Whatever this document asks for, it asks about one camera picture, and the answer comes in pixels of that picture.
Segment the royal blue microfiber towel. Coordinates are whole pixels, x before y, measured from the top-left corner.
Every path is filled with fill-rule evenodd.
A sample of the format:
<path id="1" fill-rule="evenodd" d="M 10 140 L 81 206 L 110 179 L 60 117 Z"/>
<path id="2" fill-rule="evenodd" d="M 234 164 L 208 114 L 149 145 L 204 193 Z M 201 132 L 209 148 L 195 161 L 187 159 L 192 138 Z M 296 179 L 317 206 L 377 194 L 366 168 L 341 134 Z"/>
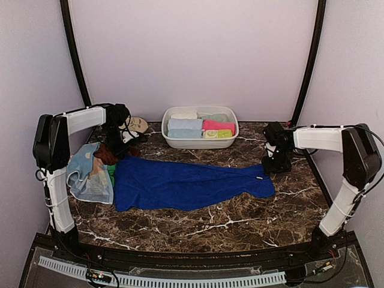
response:
<path id="1" fill-rule="evenodd" d="M 130 208 L 193 211 L 242 193 L 268 198 L 275 195 L 275 187 L 260 164 L 232 168 L 126 157 L 116 167 L 114 192 L 119 212 Z"/>

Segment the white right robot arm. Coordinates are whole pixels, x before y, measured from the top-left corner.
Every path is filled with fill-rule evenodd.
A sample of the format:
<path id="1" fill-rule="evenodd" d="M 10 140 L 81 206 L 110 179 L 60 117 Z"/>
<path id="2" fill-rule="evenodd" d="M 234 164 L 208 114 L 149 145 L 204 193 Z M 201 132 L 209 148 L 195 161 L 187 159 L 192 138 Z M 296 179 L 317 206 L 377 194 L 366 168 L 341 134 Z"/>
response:
<path id="1" fill-rule="evenodd" d="M 336 235 L 353 217 L 361 200 L 378 184 L 382 168 L 377 147 L 382 139 L 364 123 L 355 125 L 316 125 L 284 128 L 271 122 L 263 129 L 266 156 L 262 166 L 266 174 L 289 172 L 289 154 L 295 150 L 324 150 L 343 156 L 343 180 L 339 192 L 319 224 L 321 234 Z"/>

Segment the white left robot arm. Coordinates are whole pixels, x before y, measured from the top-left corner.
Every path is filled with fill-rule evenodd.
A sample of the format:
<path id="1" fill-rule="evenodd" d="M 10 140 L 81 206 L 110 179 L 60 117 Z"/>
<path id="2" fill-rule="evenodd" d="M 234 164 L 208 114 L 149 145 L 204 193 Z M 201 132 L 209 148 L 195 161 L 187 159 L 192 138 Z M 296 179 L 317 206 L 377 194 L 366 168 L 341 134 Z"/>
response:
<path id="1" fill-rule="evenodd" d="M 122 159 L 129 150 L 122 133 L 129 132 L 126 120 L 130 111 L 124 104 L 99 104 L 58 115 L 41 115 L 38 120 L 32 153 L 43 175 L 46 206 L 50 225 L 61 234 L 73 234 L 76 225 L 70 211 L 65 180 L 70 161 L 70 136 L 89 128 L 103 126 L 106 146 L 112 154 Z"/>

